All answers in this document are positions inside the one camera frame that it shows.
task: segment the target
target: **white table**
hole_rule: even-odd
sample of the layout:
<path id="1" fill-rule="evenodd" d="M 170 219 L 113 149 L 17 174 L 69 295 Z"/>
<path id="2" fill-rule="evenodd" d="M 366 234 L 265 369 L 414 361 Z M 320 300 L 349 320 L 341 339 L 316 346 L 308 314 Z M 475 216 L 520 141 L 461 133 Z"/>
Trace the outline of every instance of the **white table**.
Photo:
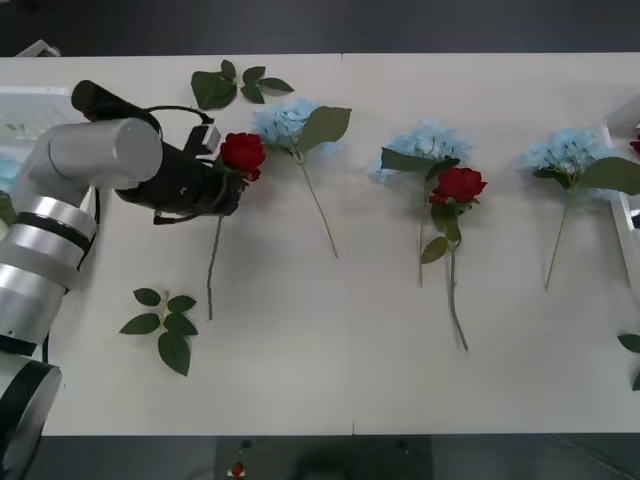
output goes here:
<path id="1" fill-rule="evenodd" d="M 341 257 L 300 172 L 271 159 L 225 220 L 207 322 L 214 222 L 154 227 L 151 211 L 111 198 L 91 281 L 54 324 L 64 386 L 46 434 L 640 430 L 630 387 L 640 359 L 616 340 L 640 330 L 638 306 L 609 209 L 574 212 L 545 293 L 561 206 L 513 169 L 549 131 L 594 125 L 635 95 L 640 55 L 228 58 L 354 109 L 348 148 L 312 169 Z M 0 84 L 89 78 L 141 106 L 193 105 L 191 73 L 221 59 L 1 60 Z M 252 109 L 236 100 L 216 114 L 220 129 L 249 129 Z M 473 164 L 489 182 L 461 222 L 457 305 L 469 353 L 451 323 L 446 262 L 425 266 L 417 288 L 417 203 L 367 175 L 380 147 L 425 116 L 476 145 Z M 161 120 L 178 145 L 193 122 L 179 112 Z M 199 300 L 188 378 L 162 364 L 154 335 L 117 333 L 143 311 L 130 292 L 147 285 Z"/>

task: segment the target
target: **blue hydrangea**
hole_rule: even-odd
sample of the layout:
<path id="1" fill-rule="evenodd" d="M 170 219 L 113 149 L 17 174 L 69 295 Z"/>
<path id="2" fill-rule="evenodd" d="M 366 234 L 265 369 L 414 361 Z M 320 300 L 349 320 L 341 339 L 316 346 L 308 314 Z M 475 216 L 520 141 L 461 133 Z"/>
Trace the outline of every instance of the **blue hydrangea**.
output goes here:
<path id="1" fill-rule="evenodd" d="M 469 163 L 468 151 L 471 149 L 471 144 L 459 138 L 456 130 L 444 128 L 437 119 L 427 118 L 422 120 L 411 133 L 399 135 L 385 148 L 405 155 L 423 157 L 430 162 L 442 160 L 446 156 L 454 157 L 466 165 Z M 373 165 L 371 177 L 375 181 L 385 182 L 397 174 L 398 172 L 394 170 L 382 170 L 382 159 L 379 157 Z"/>
<path id="2" fill-rule="evenodd" d="M 253 131 L 266 145 L 293 150 L 305 122 L 319 105 L 298 98 L 279 105 L 267 105 L 253 113 Z"/>
<path id="3" fill-rule="evenodd" d="M 15 155 L 0 152 L 0 191 L 11 193 L 19 172 L 20 163 L 16 160 Z"/>
<path id="4" fill-rule="evenodd" d="M 572 175 L 607 157 L 624 157 L 624 154 L 604 145 L 593 130 L 565 128 L 552 133 L 546 143 L 531 145 L 529 152 L 518 159 L 517 167 L 527 171 L 556 168 Z M 599 197 L 609 198 L 611 195 L 608 190 L 590 191 Z"/>

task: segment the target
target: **flower stem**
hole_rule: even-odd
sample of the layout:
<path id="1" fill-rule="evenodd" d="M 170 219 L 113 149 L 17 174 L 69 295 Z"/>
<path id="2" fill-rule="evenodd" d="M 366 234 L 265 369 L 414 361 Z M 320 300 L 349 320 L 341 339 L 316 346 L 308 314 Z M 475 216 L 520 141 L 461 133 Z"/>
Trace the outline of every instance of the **flower stem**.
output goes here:
<path id="1" fill-rule="evenodd" d="M 564 203 L 564 212 L 562 213 L 562 222 L 560 223 L 560 231 L 558 232 L 558 238 L 556 238 L 556 246 L 553 249 L 553 256 L 551 257 L 551 265 L 549 266 L 549 273 L 547 274 L 547 281 L 544 282 L 544 289 L 549 290 L 549 282 L 551 281 L 551 272 L 553 271 L 553 264 L 556 260 L 556 254 L 558 253 L 558 245 L 560 245 L 560 237 L 562 237 L 562 231 L 564 230 L 564 224 L 567 221 L 569 214 L 569 205 L 571 203 L 571 190 L 567 193 L 567 198 Z"/>
<path id="2" fill-rule="evenodd" d="M 164 319 L 167 318 L 169 313 L 169 290 L 164 291 L 164 304 L 162 305 L 162 315 L 160 315 L 160 326 L 166 330 L 164 326 Z"/>
<path id="3" fill-rule="evenodd" d="M 462 341 L 462 346 L 465 351 L 469 351 L 469 346 L 467 345 L 467 339 L 464 338 L 464 333 L 462 332 L 462 327 L 460 326 L 460 320 L 458 320 L 458 315 L 456 314 L 456 300 L 455 300 L 455 289 L 456 289 L 456 251 L 462 242 L 458 242 L 455 247 L 451 248 L 451 272 L 449 275 L 449 307 L 451 308 L 451 316 L 453 317 L 453 322 L 458 329 L 458 335 L 460 335 L 460 340 Z"/>
<path id="4" fill-rule="evenodd" d="M 322 211 L 322 207 L 320 206 L 318 197 L 316 197 L 316 192 L 314 192 L 313 187 L 311 186 L 311 180 L 309 180 L 307 169 L 304 168 L 304 161 L 298 162 L 298 165 L 300 165 L 300 168 L 302 169 L 302 173 L 304 174 L 304 179 L 307 181 L 307 185 L 309 185 L 309 190 L 311 191 L 311 195 L 313 195 L 313 199 L 316 201 L 318 210 L 320 210 L 320 215 L 322 215 L 322 221 L 324 222 L 324 226 L 327 229 L 327 234 L 329 235 L 329 241 L 331 242 L 331 248 L 333 249 L 333 254 L 336 256 L 336 258 L 338 258 L 338 251 L 336 250 L 336 244 L 333 243 L 333 237 L 331 236 L 331 229 L 329 229 L 329 222 L 327 222 L 327 217 L 324 216 L 324 212 Z"/>
<path id="5" fill-rule="evenodd" d="M 216 228 L 216 238 L 213 241 L 213 251 L 211 252 L 211 261 L 209 262 L 209 272 L 207 275 L 207 301 L 209 306 L 209 320 L 213 320 L 213 293 L 211 292 L 211 277 L 213 276 L 213 264 L 216 261 L 216 253 L 218 253 L 218 243 L 220 242 L 220 230 L 222 230 L 222 219 L 218 217 L 218 227 Z"/>
<path id="6" fill-rule="evenodd" d="M 424 185 L 424 204 L 420 212 L 420 238 L 418 239 L 418 287 L 422 288 L 422 236 L 424 232 L 424 216 L 427 213 L 429 197 L 427 196 L 427 184 Z"/>

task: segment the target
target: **hydrangea leaf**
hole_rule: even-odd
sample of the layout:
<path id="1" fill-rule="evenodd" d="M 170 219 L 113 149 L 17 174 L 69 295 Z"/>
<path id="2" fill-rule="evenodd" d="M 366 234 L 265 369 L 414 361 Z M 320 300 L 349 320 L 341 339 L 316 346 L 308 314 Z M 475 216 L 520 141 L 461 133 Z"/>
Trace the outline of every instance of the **hydrangea leaf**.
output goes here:
<path id="1" fill-rule="evenodd" d="M 535 170 L 533 172 L 533 176 L 536 178 L 553 178 L 562 185 L 562 188 L 565 190 L 568 190 L 571 187 L 569 177 L 558 170 L 554 170 L 553 168 L 541 168 L 540 170 Z"/>
<path id="2" fill-rule="evenodd" d="M 419 172 L 428 170 L 433 161 L 414 155 L 405 155 L 389 148 L 382 148 L 382 168 L 399 172 Z"/>
<path id="3" fill-rule="evenodd" d="M 640 194 L 640 165 L 624 158 L 602 158 L 584 171 L 578 182 L 581 188 L 604 188 L 624 192 L 627 195 Z"/>
<path id="4" fill-rule="evenodd" d="M 298 140 L 298 151 L 304 154 L 321 143 L 337 142 L 347 131 L 350 117 L 350 108 L 316 108 L 304 124 Z"/>

